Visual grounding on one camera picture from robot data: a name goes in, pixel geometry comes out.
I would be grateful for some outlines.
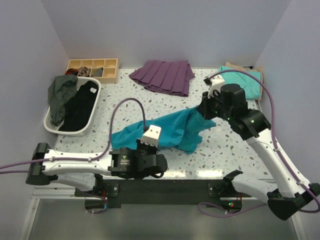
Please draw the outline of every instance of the folded cloth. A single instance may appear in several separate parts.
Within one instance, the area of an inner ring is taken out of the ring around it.
[[[48,88],[51,123],[58,126],[65,117],[65,103],[77,92],[78,78],[75,75],[56,76]]]
[[[195,75],[188,61],[147,61],[129,77],[152,92],[187,97]]]
[[[233,69],[229,66],[221,66],[219,72],[223,70]],[[249,74],[255,76],[257,79],[261,80],[261,73],[258,71],[247,71]],[[241,88],[245,91],[246,99],[259,99],[261,98],[260,84],[253,80],[251,77],[244,75],[239,72],[225,72],[222,73],[226,84],[239,84]]]
[[[143,125],[143,121],[139,121],[125,127],[122,131],[112,134],[112,148],[127,147],[136,149],[136,140],[142,137]],[[202,137],[199,136],[199,133],[215,127],[216,123],[212,120],[205,120],[196,107],[193,107],[154,120],[147,120],[146,125],[161,127],[160,148],[175,147],[185,151],[187,154],[191,154],[196,150],[197,145],[202,142]]]
[[[98,94],[98,85],[87,81],[65,105],[64,123],[59,128],[63,132],[76,132],[89,121]]]
[[[89,77],[90,76],[91,69],[87,68],[86,66],[79,68],[79,77]]]

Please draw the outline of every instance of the teal shirt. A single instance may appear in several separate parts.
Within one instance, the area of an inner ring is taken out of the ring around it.
[[[196,107],[173,112],[154,120],[147,120],[146,125],[161,127],[159,138],[160,148],[175,147],[193,153],[197,145],[202,142],[199,133],[203,130],[215,127],[212,120],[205,120]],[[122,131],[112,134],[111,145],[113,149],[127,147],[137,149],[136,140],[143,134],[143,121],[136,122],[125,127]]]

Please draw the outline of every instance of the cable clip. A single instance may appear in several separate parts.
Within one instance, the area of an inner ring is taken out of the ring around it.
[[[302,186],[302,185],[305,185],[305,182],[300,180],[300,181],[298,181],[298,184]]]

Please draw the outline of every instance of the wooden organizer box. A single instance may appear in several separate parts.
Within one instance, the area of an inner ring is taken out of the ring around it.
[[[90,69],[90,77],[97,79],[101,84],[116,84],[118,82],[119,61],[117,58],[71,59],[69,60],[66,71],[68,69],[80,69],[82,67]],[[103,68],[102,76],[93,77],[99,68]]]

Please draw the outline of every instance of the dark green cloth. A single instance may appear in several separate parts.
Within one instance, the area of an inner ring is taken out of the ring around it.
[[[48,88],[48,103],[50,105],[51,123],[58,126],[65,117],[65,103],[77,93],[78,77],[61,75],[54,78]]]

